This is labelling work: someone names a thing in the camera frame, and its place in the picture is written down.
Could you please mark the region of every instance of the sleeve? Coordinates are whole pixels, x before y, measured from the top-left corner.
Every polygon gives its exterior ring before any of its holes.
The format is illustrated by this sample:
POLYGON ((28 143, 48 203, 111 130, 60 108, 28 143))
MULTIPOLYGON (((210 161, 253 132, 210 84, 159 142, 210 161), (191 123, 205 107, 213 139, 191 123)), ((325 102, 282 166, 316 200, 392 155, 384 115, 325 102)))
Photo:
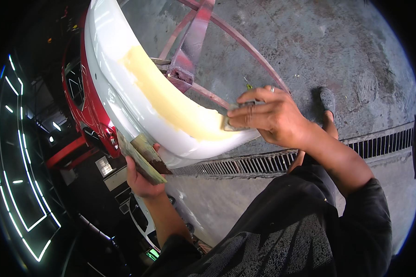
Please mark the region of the sleeve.
POLYGON ((383 276, 392 254, 392 231, 387 199, 377 179, 346 198, 339 219, 340 276, 383 276))
POLYGON ((172 235, 163 245, 159 258, 142 276, 173 276, 200 258, 194 245, 182 236, 172 235))

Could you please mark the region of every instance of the black shirt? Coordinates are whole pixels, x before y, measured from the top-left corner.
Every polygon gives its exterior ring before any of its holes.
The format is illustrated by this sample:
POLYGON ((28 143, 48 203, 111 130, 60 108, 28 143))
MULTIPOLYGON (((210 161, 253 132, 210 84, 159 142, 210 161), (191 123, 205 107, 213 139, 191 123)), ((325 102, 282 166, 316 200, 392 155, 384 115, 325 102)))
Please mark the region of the black shirt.
POLYGON ((379 181, 350 194, 342 217, 326 187, 297 167, 273 179, 203 258, 171 236, 144 276, 382 276, 392 234, 379 181))

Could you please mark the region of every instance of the concrete floor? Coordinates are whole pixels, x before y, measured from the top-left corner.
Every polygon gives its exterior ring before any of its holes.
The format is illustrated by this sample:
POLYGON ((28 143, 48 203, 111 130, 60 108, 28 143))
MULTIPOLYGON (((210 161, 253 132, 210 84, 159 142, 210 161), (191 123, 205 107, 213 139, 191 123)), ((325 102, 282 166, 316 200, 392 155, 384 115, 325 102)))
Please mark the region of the concrete floor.
MULTIPOLYGON (((154 4, 138 0, 127 2, 122 11, 146 52, 158 57, 190 9, 176 0, 157 0, 154 4)), ((334 92, 340 139, 414 120, 413 72, 393 31, 370 3, 217 0, 214 12, 268 60, 306 118, 321 123, 317 87, 327 86, 334 92)), ((182 35, 183 32, 174 43, 169 59, 182 35)), ((247 89, 247 83, 255 87, 274 84, 260 64, 213 23, 208 26, 196 82, 229 103, 247 89)), ((206 108, 223 112, 195 92, 186 95, 206 108)), ((280 147, 258 138, 217 158, 277 150, 280 147)))
MULTIPOLYGON (((387 198, 393 228, 393 251, 397 253, 416 212, 416 180, 411 152, 370 163, 387 198)), ((176 210, 194 225, 194 234, 215 246, 231 230, 251 201, 271 179, 216 180, 200 177, 167 176, 166 191, 176 198, 176 210)), ((345 198, 337 192, 339 216, 345 198)))

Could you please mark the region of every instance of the gray shoe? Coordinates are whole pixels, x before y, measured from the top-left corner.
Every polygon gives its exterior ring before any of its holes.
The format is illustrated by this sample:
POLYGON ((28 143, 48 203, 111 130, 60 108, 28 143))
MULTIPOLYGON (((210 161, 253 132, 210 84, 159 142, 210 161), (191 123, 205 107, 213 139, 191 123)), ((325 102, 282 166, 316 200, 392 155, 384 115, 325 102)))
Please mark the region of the gray shoe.
POLYGON ((334 117, 334 111, 336 104, 334 102, 334 95, 331 90, 327 89, 325 86, 319 88, 320 91, 320 100, 322 100, 323 108, 326 111, 330 111, 333 113, 334 117))

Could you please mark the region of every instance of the person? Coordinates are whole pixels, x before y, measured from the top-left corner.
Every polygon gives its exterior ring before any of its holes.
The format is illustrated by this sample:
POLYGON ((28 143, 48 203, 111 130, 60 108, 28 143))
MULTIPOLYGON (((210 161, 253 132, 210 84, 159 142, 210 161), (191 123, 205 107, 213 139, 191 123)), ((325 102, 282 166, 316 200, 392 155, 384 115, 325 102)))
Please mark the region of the person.
POLYGON ((322 128, 277 88, 252 89, 237 99, 265 103, 229 111, 232 126, 256 128, 267 142, 299 152, 288 173, 273 179, 203 258, 164 184, 149 184, 126 158, 128 185, 143 197, 161 246, 144 276, 382 276, 387 271, 392 233, 384 192, 358 153, 338 141, 332 92, 322 87, 320 94, 322 128), (341 217, 335 187, 346 199, 341 217))

